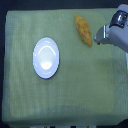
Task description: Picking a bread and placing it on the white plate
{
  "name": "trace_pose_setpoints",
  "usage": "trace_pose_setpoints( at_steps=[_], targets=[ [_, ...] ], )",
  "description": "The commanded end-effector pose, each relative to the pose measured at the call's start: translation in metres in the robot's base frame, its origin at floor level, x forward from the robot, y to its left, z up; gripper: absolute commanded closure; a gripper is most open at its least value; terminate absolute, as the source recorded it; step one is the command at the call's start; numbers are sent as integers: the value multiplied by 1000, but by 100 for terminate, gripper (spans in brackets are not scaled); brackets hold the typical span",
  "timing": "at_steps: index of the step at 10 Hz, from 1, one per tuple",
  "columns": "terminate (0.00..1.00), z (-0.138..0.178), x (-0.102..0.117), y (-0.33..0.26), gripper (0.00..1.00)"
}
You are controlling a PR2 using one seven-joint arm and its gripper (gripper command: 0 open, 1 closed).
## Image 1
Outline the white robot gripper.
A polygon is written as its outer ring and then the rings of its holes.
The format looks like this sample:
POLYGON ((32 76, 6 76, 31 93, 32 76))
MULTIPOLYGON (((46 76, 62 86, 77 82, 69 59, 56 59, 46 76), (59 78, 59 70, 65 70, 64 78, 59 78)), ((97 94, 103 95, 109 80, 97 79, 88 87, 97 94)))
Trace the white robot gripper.
POLYGON ((111 22, 103 25, 94 35, 97 44, 111 44, 128 53, 128 12, 118 10, 111 22))

